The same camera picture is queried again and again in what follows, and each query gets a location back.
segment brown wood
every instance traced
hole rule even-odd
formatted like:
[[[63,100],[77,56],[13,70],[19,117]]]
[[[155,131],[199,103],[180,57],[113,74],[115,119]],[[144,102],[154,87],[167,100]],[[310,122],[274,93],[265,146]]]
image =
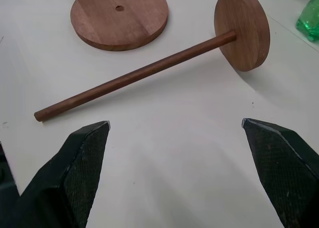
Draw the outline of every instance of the brown wood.
[[[41,111],[38,111],[34,114],[36,120],[39,122],[45,121],[51,117],[59,115],[63,112],[66,112],[72,108],[80,106],[84,103],[92,101],[98,97],[106,95],[110,92],[118,90],[122,87],[125,87],[129,84],[132,84],[136,81],[139,81],[143,78],[149,77],[153,74],[161,72],[165,69],[173,67],[179,63],[185,62],[193,57],[199,56],[203,53],[211,51],[217,47],[220,47],[224,44],[232,42],[236,39],[236,34],[234,31],[229,31],[225,34],[222,34],[218,37],[212,38],[208,41],[200,43],[194,47],[188,48],[182,52],[176,53],[169,57],[166,57],[162,60],[159,60],[155,63],[142,67],[138,70],[130,72],[126,75],[118,77],[114,80],[106,82],[100,86],[92,88],[86,92],[82,92],[76,96],[68,98],[62,102],[59,102],[55,105],[47,107]]]
[[[87,44],[110,51],[141,47],[167,23],[166,0],[76,0],[71,23]]]
[[[266,15],[257,0],[218,0],[214,23],[217,37],[38,111],[35,118],[45,121],[217,47],[229,63],[241,71],[249,71],[265,61],[270,32]]]
[[[266,14],[258,0],[218,0],[214,24],[216,36],[236,31],[236,41],[220,48],[234,68],[249,71],[265,61],[270,32]]]

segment white surface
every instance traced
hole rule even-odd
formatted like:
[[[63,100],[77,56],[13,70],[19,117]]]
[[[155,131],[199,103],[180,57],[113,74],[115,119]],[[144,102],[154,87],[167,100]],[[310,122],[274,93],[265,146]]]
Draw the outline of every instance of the white surface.
[[[167,0],[163,34],[127,52],[83,43],[74,0],[0,0],[0,140],[19,191],[71,132],[110,120],[88,228],[282,227],[241,120],[290,128],[319,151],[319,49],[294,29],[307,1],[260,0],[272,40],[259,69],[238,74],[217,49],[39,123],[39,109],[214,36],[217,0]]]

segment wooden rod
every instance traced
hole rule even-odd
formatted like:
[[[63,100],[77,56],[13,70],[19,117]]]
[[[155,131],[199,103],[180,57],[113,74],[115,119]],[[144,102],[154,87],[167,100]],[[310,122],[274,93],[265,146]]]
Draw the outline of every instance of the wooden rod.
[[[150,65],[147,65],[145,67],[137,69],[137,70],[130,72],[126,75],[123,75],[123,76],[118,77],[116,79],[113,79],[109,82],[106,82],[100,86],[97,86],[97,87],[92,88],[88,91],[82,92],[78,95],[75,95],[71,98],[68,98],[64,101],[56,103],[52,106],[44,108],[44,109],[36,112],[34,114],[34,116],[35,116],[36,120],[39,122],[48,120],[49,118],[57,116],[57,115],[59,115],[63,112],[66,112],[72,108],[75,108],[75,107],[80,106],[84,103],[92,101],[98,97],[106,95],[110,92],[118,90],[122,87],[125,87],[129,84],[132,84],[136,81],[139,81],[143,78],[149,77],[153,74],[161,72],[165,69],[173,67],[177,64],[185,62],[191,58],[199,56],[203,53],[211,51],[215,48],[218,48],[220,46],[223,46],[223,45],[230,43],[232,41],[235,41],[235,40],[236,40],[236,33],[234,31],[224,33],[220,36],[217,36],[215,38],[212,38],[210,40],[202,42],[198,45],[195,45],[191,48],[188,48],[182,52],[178,52],[172,56],[163,58],[163,59],[161,59],[157,62],[154,62]]]

